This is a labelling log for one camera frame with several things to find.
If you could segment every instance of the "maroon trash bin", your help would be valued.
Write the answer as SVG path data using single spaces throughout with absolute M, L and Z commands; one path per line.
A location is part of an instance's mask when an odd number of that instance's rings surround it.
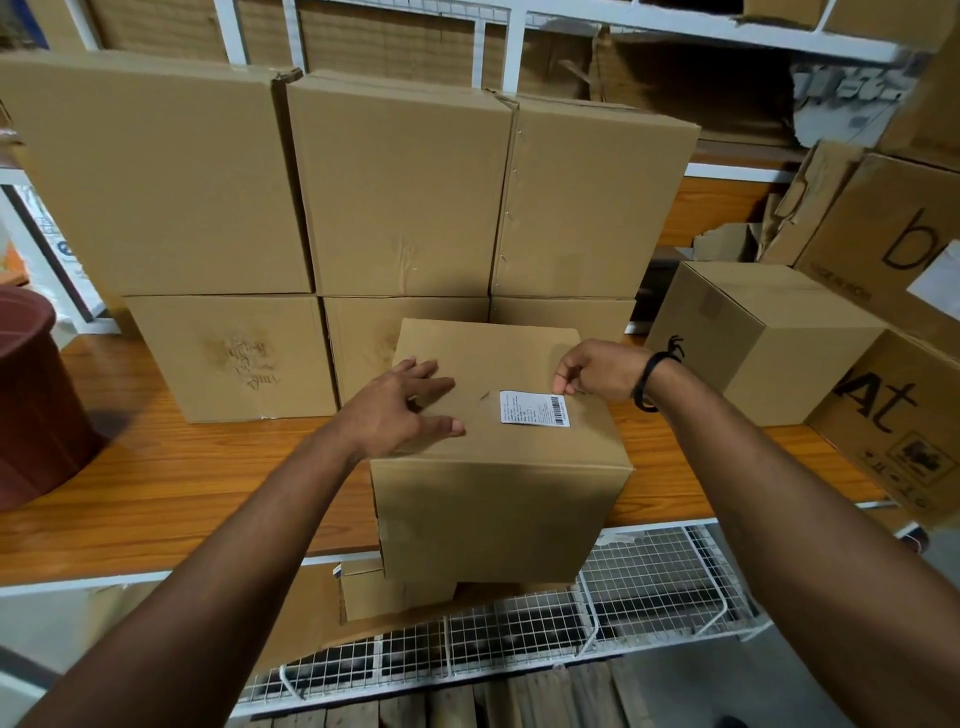
M 102 446 L 60 361 L 53 306 L 0 285 L 0 509 L 62 485 Z

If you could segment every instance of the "black wristband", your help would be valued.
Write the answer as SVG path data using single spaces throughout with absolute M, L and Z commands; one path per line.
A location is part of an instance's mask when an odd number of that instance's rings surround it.
M 680 361 L 680 358 L 673 352 L 657 352 L 649 359 L 647 359 L 647 365 L 643 368 L 643 374 L 640 375 L 640 379 L 634 387 L 634 404 L 642 409 L 644 412 L 658 412 L 659 410 L 653 404 L 647 404 L 643 401 L 643 393 L 647 388 L 647 379 L 650 378 L 650 374 L 653 373 L 654 368 L 660 364 L 663 359 L 673 359 L 676 362 Z

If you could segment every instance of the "person's left hand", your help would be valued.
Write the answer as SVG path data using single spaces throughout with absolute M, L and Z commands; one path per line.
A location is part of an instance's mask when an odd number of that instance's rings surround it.
M 410 440 L 442 440 L 459 437 L 464 424 L 451 417 L 423 417 L 412 409 L 410 399 L 435 400 L 451 389 L 451 376 L 431 379 L 436 361 L 417 363 L 404 359 L 386 374 L 361 389 L 330 421 L 341 430 L 361 457 L 380 457 Z

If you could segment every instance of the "wire mesh shelf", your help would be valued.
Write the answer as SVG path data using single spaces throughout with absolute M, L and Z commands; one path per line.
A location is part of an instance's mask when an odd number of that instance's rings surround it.
M 751 633 L 762 618 L 701 525 L 615 535 L 576 583 L 474 607 L 255 675 L 248 716 Z

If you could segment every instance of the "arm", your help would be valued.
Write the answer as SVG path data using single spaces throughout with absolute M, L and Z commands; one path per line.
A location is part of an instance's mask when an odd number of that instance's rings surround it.
M 554 392 L 625 400 L 650 353 L 596 340 Z M 682 365 L 647 397 L 673 428 L 750 588 L 863 725 L 960 723 L 960 593 Z
M 306 437 L 223 525 L 73 666 L 22 726 L 223 725 L 327 507 L 361 459 L 415 437 L 464 434 L 413 396 L 449 377 L 408 359 Z

